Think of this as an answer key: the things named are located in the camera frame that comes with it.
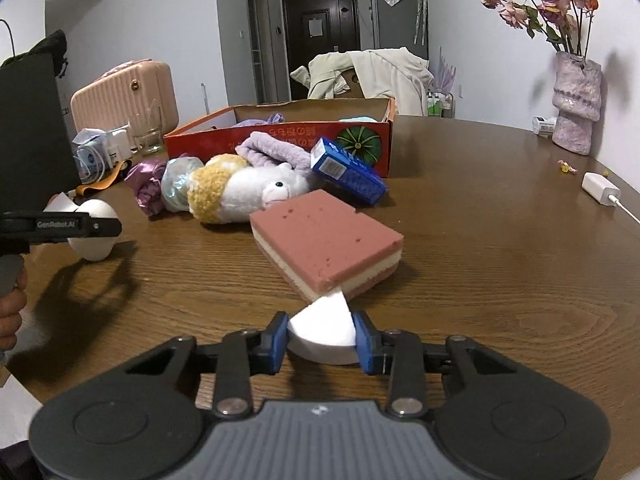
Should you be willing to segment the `person's left hand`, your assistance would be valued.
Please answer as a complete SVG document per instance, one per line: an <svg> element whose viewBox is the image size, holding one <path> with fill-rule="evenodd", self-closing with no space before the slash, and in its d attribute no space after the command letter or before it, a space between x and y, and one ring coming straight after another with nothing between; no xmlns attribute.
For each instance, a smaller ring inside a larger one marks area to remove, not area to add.
<svg viewBox="0 0 640 480"><path fill-rule="evenodd" d="M0 350L9 351L17 342L17 331L22 325L21 312L26 307L27 271L17 275L12 290L0 300Z"/></svg>

